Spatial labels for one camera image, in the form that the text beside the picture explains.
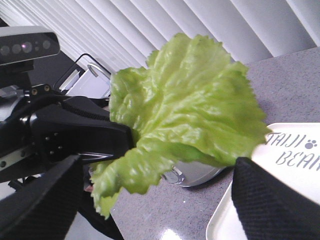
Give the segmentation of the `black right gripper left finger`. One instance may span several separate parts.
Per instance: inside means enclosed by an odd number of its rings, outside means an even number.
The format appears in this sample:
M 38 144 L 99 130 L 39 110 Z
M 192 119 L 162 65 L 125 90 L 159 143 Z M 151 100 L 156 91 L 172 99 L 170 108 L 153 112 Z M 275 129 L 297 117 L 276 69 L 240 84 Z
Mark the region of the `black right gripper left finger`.
M 0 202 L 2 240 L 63 240 L 83 194 L 83 166 L 72 155 Z

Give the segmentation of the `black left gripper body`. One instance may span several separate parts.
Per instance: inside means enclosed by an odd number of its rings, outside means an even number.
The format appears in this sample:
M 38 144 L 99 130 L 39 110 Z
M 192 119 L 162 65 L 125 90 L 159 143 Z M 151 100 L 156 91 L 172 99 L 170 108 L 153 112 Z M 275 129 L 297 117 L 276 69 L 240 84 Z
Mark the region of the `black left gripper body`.
M 0 91 L 0 180 L 41 174 L 71 156 L 111 161 L 133 147 L 129 127 L 110 120 L 103 99 L 66 96 L 46 84 Z

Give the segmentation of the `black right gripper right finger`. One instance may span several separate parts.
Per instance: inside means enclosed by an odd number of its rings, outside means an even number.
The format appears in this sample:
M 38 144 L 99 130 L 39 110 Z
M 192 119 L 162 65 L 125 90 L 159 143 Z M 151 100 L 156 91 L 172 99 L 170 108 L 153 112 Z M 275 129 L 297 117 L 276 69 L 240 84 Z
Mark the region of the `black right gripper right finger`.
M 320 206 L 247 157 L 236 159 L 231 199 L 249 240 L 318 240 Z

